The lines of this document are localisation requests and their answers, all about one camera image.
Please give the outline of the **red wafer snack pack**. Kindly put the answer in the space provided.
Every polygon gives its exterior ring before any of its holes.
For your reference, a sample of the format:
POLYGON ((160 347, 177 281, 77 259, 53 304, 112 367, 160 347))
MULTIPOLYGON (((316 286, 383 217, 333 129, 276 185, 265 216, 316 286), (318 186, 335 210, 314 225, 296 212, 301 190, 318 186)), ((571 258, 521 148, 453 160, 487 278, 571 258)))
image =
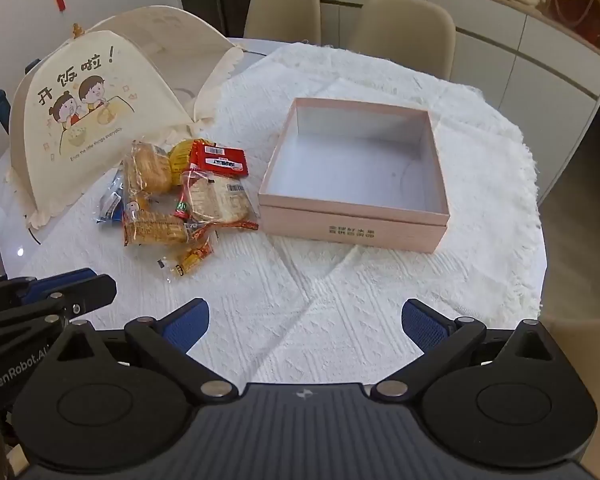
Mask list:
POLYGON ((239 148, 226 148, 195 140, 189 151, 189 165, 193 169, 231 178, 249 174, 246 154, 239 148))

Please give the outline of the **pink open gift box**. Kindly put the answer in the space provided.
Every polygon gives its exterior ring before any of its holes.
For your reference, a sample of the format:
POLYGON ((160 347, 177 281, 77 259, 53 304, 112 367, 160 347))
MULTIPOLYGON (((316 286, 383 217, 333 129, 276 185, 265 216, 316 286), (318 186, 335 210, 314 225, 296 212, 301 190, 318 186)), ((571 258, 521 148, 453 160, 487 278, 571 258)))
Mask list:
POLYGON ((450 220, 426 110, 297 98, 265 171, 270 235, 431 254, 450 220))

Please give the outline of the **beige chair left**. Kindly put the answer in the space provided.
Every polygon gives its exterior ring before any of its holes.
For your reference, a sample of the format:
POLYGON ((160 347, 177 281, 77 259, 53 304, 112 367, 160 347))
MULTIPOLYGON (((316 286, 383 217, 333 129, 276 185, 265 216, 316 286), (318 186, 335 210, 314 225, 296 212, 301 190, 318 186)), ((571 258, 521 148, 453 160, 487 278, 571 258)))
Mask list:
POLYGON ((250 0, 244 37, 321 44, 321 1, 250 0))

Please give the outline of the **round cracker clear pack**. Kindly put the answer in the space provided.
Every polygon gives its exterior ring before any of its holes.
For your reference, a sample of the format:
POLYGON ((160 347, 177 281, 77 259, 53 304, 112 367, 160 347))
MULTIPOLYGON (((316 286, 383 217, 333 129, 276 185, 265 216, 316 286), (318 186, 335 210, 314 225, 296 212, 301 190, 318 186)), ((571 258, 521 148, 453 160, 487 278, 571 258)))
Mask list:
POLYGON ((172 188, 169 157, 154 144, 134 141, 123 159, 124 189, 130 195, 164 194, 172 188))

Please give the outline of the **square biscuit clear pack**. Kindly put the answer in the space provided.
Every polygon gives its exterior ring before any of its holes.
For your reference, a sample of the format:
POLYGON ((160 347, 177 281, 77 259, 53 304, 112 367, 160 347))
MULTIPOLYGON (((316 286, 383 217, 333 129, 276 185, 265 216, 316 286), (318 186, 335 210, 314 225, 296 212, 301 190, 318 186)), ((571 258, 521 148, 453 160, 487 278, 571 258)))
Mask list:
POLYGON ((177 199, 173 193, 125 193, 122 214, 125 246, 187 243, 186 225, 174 216, 177 199))

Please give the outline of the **white knitted tablecloth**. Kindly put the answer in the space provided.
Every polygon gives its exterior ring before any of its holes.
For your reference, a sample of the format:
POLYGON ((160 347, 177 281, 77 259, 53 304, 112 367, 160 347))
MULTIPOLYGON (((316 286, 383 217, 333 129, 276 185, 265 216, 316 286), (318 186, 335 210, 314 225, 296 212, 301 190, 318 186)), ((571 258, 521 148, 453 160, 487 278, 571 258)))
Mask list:
POLYGON ((411 298, 449 318, 512 328, 541 310, 546 267, 535 164, 520 129, 462 84, 345 50, 287 44, 225 84, 208 137, 246 151, 256 195, 291 102, 299 96, 428 110, 451 218, 430 255, 222 232, 185 278, 94 221, 106 182, 75 203, 24 260, 36 278, 90 268, 117 283, 98 328, 160 318, 195 297, 211 311, 193 357, 246 382, 377 382, 418 357, 401 310, 411 298))

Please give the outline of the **beige chair right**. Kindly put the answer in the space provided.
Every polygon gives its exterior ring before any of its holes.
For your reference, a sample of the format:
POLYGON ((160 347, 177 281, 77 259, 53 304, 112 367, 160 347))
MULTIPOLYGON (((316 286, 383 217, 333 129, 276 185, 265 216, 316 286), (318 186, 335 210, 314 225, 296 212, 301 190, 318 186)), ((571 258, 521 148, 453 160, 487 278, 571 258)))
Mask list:
POLYGON ((454 21, 441 6, 427 0, 368 0, 348 49, 448 80, 455 44, 454 21))

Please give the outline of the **yellow chips bag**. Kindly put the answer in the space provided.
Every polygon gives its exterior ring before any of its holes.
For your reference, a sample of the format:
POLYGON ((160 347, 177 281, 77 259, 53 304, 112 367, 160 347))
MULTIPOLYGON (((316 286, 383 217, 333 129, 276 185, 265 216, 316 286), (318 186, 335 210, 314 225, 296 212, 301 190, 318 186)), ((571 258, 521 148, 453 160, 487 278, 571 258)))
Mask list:
POLYGON ((193 145, 193 139, 183 140, 175 144, 169 152, 168 157, 172 177, 178 177, 183 171, 188 169, 190 151, 193 145))

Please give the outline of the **rice cracker red-trim pack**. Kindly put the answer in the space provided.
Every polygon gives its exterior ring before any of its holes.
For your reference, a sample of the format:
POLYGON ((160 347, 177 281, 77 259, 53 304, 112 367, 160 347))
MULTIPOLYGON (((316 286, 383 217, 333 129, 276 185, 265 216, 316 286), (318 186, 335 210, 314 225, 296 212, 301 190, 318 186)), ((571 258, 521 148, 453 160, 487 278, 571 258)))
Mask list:
POLYGON ((259 229, 241 180, 189 169, 182 173, 181 182, 189 213, 187 223, 196 231, 259 229))

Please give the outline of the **beige chair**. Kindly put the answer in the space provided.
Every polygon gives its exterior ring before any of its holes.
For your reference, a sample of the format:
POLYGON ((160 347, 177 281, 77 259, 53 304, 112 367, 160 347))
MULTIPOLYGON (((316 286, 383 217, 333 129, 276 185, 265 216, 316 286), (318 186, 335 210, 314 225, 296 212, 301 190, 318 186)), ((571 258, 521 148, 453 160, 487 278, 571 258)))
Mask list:
POLYGON ((348 49, 448 80, 455 44, 454 21, 441 6, 427 0, 368 0, 348 49))
POLYGON ((244 37, 321 44, 321 1, 250 0, 244 37))

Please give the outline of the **brown plush toy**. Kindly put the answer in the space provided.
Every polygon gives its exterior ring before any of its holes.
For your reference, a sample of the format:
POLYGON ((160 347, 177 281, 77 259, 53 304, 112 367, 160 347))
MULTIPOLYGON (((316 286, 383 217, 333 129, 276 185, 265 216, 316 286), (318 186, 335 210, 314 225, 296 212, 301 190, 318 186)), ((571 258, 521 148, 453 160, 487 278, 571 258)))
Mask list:
POLYGON ((590 44, 600 47, 598 0, 548 0, 550 15, 590 44))

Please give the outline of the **blue seaweed snack bag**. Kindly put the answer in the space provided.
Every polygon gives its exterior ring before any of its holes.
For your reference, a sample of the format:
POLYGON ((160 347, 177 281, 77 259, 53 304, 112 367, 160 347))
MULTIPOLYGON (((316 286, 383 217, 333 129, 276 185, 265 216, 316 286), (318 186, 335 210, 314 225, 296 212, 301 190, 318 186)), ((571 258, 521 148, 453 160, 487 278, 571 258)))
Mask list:
POLYGON ((97 223, 121 223, 123 216, 123 169, 119 168, 98 202, 97 223))

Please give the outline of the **small orange candy packet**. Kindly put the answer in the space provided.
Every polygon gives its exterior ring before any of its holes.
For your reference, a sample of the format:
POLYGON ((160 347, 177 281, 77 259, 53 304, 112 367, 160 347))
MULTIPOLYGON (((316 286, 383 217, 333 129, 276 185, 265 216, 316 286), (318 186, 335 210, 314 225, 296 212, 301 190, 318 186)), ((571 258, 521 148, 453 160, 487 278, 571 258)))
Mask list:
POLYGON ((192 274, 212 252, 212 244, 208 240, 194 240, 193 243, 170 246, 157 260, 157 266, 161 271, 168 272, 176 278, 184 278, 192 274))

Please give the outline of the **white sideboard cabinet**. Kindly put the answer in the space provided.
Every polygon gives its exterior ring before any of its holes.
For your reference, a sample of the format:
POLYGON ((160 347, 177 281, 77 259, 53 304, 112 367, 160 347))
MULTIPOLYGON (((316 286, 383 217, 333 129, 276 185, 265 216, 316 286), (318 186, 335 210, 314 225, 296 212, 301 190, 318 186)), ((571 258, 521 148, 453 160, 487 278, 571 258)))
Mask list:
MULTIPOLYGON (((347 47, 367 1, 321 0, 324 43, 347 47)), ((600 106, 600 49, 518 3, 428 1, 456 26, 452 81, 481 90, 521 128, 546 197, 600 106)))

